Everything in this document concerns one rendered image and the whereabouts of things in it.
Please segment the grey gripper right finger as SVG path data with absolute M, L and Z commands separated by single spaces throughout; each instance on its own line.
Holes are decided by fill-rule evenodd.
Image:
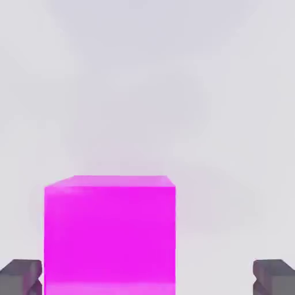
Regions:
M 253 295 L 295 295 L 295 270 L 282 259 L 253 262 Z

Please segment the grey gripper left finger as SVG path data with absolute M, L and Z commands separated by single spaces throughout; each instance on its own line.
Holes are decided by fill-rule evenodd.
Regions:
M 40 260 L 13 259 L 0 270 L 0 295 L 43 295 Z

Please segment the small magenta cube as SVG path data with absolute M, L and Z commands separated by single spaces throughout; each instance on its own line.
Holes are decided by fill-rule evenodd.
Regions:
M 44 189 L 44 295 L 176 295 L 176 187 L 73 176 Z

